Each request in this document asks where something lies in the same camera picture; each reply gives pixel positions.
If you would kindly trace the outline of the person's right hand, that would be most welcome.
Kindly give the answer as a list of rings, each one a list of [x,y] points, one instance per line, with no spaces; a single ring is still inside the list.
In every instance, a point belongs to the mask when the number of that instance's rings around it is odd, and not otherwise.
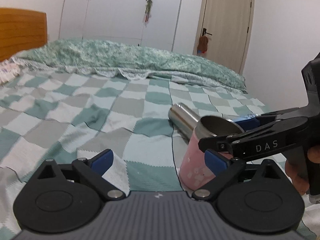
[[[308,158],[311,162],[319,164],[319,146],[313,147],[308,150]],[[309,182],[298,175],[298,169],[295,165],[291,165],[288,161],[286,161],[285,173],[291,179],[293,186],[301,196],[308,191]]]

